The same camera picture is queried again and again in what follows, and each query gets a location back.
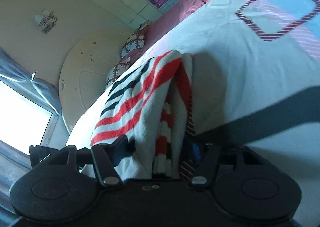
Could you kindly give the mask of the pink checked bed sheet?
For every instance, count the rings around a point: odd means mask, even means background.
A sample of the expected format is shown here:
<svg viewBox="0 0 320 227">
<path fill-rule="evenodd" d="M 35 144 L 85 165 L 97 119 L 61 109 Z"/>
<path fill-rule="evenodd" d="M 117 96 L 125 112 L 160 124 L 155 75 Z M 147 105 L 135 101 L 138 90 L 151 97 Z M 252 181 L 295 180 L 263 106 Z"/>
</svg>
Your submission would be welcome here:
<svg viewBox="0 0 320 227">
<path fill-rule="evenodd" d="M 127 54 L 124 59 L 130 58 L 130 63 L 134 64 L 160 38 L 210 1 L 211 0 L 179 0 L 179 2 L 162 17 L 150 24 L 144 47 Z"/>
</svg>

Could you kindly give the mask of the bright window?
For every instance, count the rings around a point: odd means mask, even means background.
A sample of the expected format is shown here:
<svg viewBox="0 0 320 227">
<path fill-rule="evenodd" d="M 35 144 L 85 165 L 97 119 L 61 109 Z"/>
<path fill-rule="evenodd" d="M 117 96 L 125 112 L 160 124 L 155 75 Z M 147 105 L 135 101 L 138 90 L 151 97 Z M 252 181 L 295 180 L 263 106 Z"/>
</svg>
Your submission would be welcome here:
<svg viewBox="0 0 320 227">
<path fill-rule="evenodd" d="M 41 143 L 51 117 L 51 112 L 1 82 L 1 141 L 28 155 L 30 146 Z"/>
</svg>

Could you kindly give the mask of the patterned pillow far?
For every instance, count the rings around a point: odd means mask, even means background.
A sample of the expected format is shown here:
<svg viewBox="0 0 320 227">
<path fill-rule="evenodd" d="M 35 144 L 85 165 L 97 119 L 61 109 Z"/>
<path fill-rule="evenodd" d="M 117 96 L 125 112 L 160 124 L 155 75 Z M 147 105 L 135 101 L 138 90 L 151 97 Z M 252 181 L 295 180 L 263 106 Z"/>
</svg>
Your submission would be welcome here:
<svg viewBox="0 0 320 227">
<path fill-rule="evenodd" d="M 124 58 L 127 54 L 133 51 L 141 50 L 144 47 L 144 44 L 145 44 L 145 34 L 140 34 L 140 33 L 132 34 L 125 42 L 121 50 L 120 58 L 121 59 Z"/>
</svg>

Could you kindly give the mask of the cream round headboard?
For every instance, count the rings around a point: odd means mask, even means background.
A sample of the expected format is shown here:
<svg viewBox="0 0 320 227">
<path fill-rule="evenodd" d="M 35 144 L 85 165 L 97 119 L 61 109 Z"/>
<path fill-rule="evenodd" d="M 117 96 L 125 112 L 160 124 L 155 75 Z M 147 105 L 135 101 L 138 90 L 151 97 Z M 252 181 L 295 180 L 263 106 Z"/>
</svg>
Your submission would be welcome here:
<svg viewBox="0 0 320 227">
<path fill-rule="evenodd" d="M 59 97 L 68 132 L 103 94 L 108 72 L 132 35 L 123 29 L 89 33 L 69 51 L 60 73 Z"/>
</svg>

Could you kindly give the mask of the patterned pillow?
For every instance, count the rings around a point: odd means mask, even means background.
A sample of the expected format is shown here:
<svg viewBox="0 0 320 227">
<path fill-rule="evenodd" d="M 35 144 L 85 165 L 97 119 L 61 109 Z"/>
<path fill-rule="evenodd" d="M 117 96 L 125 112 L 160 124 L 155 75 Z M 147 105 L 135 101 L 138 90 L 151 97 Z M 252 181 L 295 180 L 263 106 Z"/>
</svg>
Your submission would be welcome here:
<svg viewBox="0 0 320 227">
<path fill-rule="evenodd" d="M 124 58 L 127 54 L 133 51 L 141 50 L 144 47 L 144 44 L 145 44 L 145 34 L 140 34 L 140 33 L 132 34 L 125 42 L 121 50 L 120 58 L 121 59 Z"/>
<path fill-rule="evenodd" d="M 130 67 L 131 58 L 128 57 L 125 60 L 120 60 L 107 74 L 105 90 L 110 87 L 125 71 Z"/>
</svg>

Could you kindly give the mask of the light blue patterned blanket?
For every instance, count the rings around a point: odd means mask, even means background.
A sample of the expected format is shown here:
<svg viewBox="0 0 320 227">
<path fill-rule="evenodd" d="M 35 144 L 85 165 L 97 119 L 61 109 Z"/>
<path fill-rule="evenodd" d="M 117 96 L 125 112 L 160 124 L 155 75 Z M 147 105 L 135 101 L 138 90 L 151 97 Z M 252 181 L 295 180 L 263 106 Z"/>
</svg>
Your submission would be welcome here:
<svg viewBox="0 0 320 227">
<path fill-rule="evenodd" d="M 211 0 L 118 80 L 173 50 L 193 58 L 179 178 L 193 177 L 204 132 L 211 142 L 251 145 L 296 180 L 319 177 L 319 0 Z M 110 87 L 69 145 L 91 148 Z"/>
</svg>

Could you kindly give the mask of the blue grey curtain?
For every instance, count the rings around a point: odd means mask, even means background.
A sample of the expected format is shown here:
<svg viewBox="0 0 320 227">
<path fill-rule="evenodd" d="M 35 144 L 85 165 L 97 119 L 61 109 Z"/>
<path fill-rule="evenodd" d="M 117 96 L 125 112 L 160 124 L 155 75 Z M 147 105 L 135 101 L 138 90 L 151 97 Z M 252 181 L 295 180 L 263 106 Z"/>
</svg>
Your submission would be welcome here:
<svg viewBox="0 0 320 227">
<path fill-rule="evenodd" d="M 39 102 L 50 107 L 59 116 L 62 107 L 57 87 L 36 76 L 36 72 L 29 72 L 16 62 L 3 48 L 1 48 L 1 79 L 12 82 L 25 93 L 38 98 Z"/>
</svg>

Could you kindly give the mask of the white striped cat sweater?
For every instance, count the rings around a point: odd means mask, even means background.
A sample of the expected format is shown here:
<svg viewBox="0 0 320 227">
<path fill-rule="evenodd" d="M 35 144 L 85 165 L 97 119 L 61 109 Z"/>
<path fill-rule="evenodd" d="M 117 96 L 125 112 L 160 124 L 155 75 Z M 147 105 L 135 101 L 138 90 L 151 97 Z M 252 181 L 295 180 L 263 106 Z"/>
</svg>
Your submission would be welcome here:
<svg viewBox="0 0 320 227">
<path fill-rule="evenodd" d="M 116 166 L 122 180 L 179 177 L 192 75 L 192 55 L 173 50 L 110 87 L 90 145 L 111 144 L 121 135 L 135 141 L 133 155 Z"/>
</svg>

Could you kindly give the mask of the patterned pillow near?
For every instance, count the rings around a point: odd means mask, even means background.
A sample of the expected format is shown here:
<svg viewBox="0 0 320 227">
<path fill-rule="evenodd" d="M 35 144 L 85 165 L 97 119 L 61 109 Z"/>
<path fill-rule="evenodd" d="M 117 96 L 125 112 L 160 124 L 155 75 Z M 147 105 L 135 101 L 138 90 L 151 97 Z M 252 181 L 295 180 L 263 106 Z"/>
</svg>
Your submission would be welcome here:
<svg viewBox="0 0 320 227">
<path fill-rule="evenodd" d="M 131 58 L 128 57 L 125 60 L 120 60 L 107 74 L 105 90 L 110 87 L 125 71 L 130 67 Z"/>
</svg>

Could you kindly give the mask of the wall lamp fixture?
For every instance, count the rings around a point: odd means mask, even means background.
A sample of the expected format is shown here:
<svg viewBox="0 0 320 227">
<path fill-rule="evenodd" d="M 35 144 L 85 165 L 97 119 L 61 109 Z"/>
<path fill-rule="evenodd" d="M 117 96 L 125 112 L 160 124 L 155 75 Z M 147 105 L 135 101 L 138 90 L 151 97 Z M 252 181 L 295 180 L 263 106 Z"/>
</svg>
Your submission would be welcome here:
<svg viewBox="0 0 320 227">
<path fill-rule="evenodd" d="M 34 18 L 35 23 L 44 34 L 48 34 L 55 26 L 58 18 L 53 11 L 44 9 L 40 15 Z"/>
</svg>

